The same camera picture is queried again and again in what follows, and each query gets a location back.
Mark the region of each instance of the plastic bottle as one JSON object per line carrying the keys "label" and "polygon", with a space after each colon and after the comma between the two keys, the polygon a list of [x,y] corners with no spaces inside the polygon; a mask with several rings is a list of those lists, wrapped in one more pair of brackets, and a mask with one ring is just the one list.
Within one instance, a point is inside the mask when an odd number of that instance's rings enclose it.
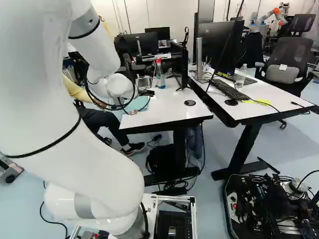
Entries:
{"label": "plastic bottle", "polygon": [[161,58],[156,60],[156,65],[157,65],[156,66],[156,69],[157,69],[156,78],[158,80],[156,87],[158,87],[160,89],[164,89],[166,85],[165,85],[165,76],[163,73],[163,69],[161,67]]}
{"label": "plastic bottle", "polygon": [[243,66],[240,68],[239,71],[243,74],[241,75],[237,74],[237,79],[235,82],[236,88],[242,88],[244,86],[246,75],[247,75],[247,64],[243,64]]}

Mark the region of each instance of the teal mat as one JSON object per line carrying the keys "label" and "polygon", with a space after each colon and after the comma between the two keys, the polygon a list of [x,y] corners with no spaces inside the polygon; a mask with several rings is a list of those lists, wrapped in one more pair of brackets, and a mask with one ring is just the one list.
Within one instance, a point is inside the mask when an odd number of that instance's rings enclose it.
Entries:
{"label": "teal mat", "polygon": [[[139,110],[141,108],[143,108],[147,102],[149,101],[149,97],[148,96],[139,96],[136,99],[132,100],[132,102],[125,107],[125,110],[129,113],[130,111],[133,110]],[[142,110],[142,111],[146,111],[148,109],[148,105]]]}

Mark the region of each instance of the floor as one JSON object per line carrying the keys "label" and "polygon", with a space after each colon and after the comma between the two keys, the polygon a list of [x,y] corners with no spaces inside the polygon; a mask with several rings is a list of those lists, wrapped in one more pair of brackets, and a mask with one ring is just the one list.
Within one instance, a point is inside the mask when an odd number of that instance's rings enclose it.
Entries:
{"label": "floor", "polygon": [[[303,91],[302,97],[319,104],[318,92],[319,84],[311,82]],[[264,125],[248,160],[255,161],[259,156],[278,168],[282,175],[304,177],[308,172],[319,169],[319,116],[311,113],[290,118],[287,122],[285,130],[279,129],[279,122]],[[189,192],[189,195],[195,196],[197,200],[198,238],[227,239],[229,236],[221,201],[222,182],[214,182],[210,172],[228,165],[243,126],[227,128],[218,118],[214,118],[205,121],[203,129],[206,167]],[[101,134],[111,136],[107,129],[102,129]],[[163,132],[162,135],[161,144],[168,143],[169,133]],[[129,138],[135,142],[149,141],[151,134],[130,135]],[[113,147],[119,148],[114,140],[113,142]],[[148,151],[149,148],[143,154],[132,157],[144,174],[147,174],[145,158]],[[259,174],[265,172],[272,173],[268,170],[260,171]],[[319,190],[316,182],[319,182],[319,174],[313,174],[307,179],[313,192]],[[157,187],[148,187],[145,191],[157,191]],[[64,238],[64,228],[45,223],[39,216],[43,193],[42,180],[27,172],[23,172],[11,185],[0,184],[1,238]],[[46,208],[43,208],[43,215],[52,220]],[[68,228],[70,234],[73,226],[68,225]]]}

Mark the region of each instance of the white desk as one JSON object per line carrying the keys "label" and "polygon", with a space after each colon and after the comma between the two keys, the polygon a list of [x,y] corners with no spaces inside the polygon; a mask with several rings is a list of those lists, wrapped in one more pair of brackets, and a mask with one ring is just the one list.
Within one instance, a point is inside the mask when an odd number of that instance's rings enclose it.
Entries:
{"label": "white desk", "polygon": [[[179,84],[175,78],[166,79],[165,83],[166,88],[159,89],[155,87],[156,81],[153,81],[149,90],[153,90],[155,95],[151,97],[148,109],[136,115],[123,115],[120,125],[120,129],[127,134],[173,131],[174,163],[183,170],[174,175],[147,175],[144,177],[145,186],[196,176],[198,167],[185,168],[185,128],[213,118],[213,114],[193,90],[186,88],[183,91],[176,91]],[[184,104],[186,100],[193,100],[196,104],[186,106]]]}
{"label": "white desk", "polygon": [[[189,66],[188,69],[196,70],[196,66]],[[210,68],[207,71],[213,74],[213,69]],[[242,74],[238,70],[235,70],[235,73],[238,75]],[[208,83],[202,84],[195,80],[194,73],[192,72],[189,72],[188,76],[192,79],[190,83],[192,89],[195,90],[197,95],[203,99],[227,127],[236,127],[240,123],[246,126],[237,143],[228,168],[211,173],[215,180],[227,179],[231,174],[250,173],[268,168],[262,161],[244,164],[264,123],[300,115],[310,110],[318,111],[318,106],[251,76],[246,77],[256,80],[257,83],[244,86],[239,91],[254,100],[270,101],[270,104],[280,112],[277,112],[270,106],[259,103],[238,102],[236,106],[229,106],[225,104],[225,100],[230,98],[221,95],[224,94],[223,92],[213,86],[210,86],[208,92],[206,92]],[[234,87],[233,82],[221,77],[219,79]],[[295,102],[303,107],[293,105],[291,102]]]}
{"label": "white desk", "polygon": [[[214,70],[209,69],[209,72],[213,74]],[[238,75],[242,75],[240,71],[237,69],[235,70],[235,73]],[[188,74],[190,78],[193,79],[194,73]],[[297,96],[294,96],[286,91],[283,91],[275,86],[269,85],[268,83],[265,83],[261,80],[258,80],[254,77],[247,76],[250,79],[256,80],[257,83],[247,85],[239,89],[240,92],[248,95],[250,98],[254,100],[263,99],[270,101],[270,104],[277,108],[281,112],[291,111],[300,109],[300,106],[296,106],[291,104],[291,102],[296,102],[299,105],[303,107],[310,107],[313,106],[312,103],[305,101]],[[231,87],[234,87],[234,83],[231,81],[228,81],[222,77],[218,77],[220,80],[224,81]],[[196,80],[194,80],[196,84],[198,84],[199,87],[201,87],[203,90],[206,91],[208,83],[200,83]],[[215,93],[222,93],[220,90],[214,88],[212,85],[208,89],[208,95],[216,101],[234,120],[242,120],[242,119],[248,119],[253,117],[259,117],[259,116],[265,116],[269,114],[277,113],[277,111],[270,107],[261,105],[258,103],[248,104],[248,103],[242,103],[239,102],[237,106],[229,106],[225,104],[225,100],[229,99],[229,97],[225,97],[219,94]]]}
{"label": "white desk", "polygon": [[[148,109],[132,116],[123,115],[120,129],[212,117],[212,113],[193,90],[186,88],[176,91],[179,84],[175,78],[166,79],[165,83],[166,88],[159,89],[153,81],[149,90],[155,91],[155,96],[151,97]],[[193,100],[196,104],[186,106],[186,100]]]}

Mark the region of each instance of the black pants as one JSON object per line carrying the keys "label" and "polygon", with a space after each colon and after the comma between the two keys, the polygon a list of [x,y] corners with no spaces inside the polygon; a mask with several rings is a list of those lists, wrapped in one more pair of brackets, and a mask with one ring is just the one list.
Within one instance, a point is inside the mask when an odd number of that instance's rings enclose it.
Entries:
{"label": "black pants", "polygon": [[86,126],[100,139],[103,141],[103,138],[97,133],[100,127],[109,128],[112,135],[120,143],[121,146],[124,146],[129,143],[129,138],[126,134],[122,133],[119,130],[120,122],[116,116],[111,112],[97,111],[93,109],[87,109],[85,107],[77,107],[77,110],[82,117]]}

